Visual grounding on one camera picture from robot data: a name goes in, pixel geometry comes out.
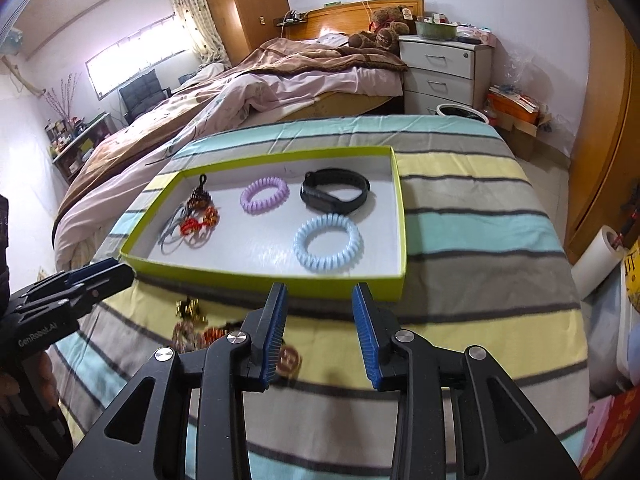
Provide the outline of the left hand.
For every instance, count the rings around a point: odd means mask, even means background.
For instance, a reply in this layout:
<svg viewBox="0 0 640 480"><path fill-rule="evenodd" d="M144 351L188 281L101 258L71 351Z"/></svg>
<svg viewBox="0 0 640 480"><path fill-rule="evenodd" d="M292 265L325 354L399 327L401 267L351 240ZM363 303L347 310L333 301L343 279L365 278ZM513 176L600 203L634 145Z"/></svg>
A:
<svg viewBox="0 0 640 480"><path fill-rule="evenodd" d="M39 392L42 400L49 408L58 406L58 385L53 374L52 361L47 351L40 352L36 359L36 371L29 378L29 385ZM21 391L18 382L4 370L0 374L0 402L3 414L12 411L10 396L17 396Z"/></svg>

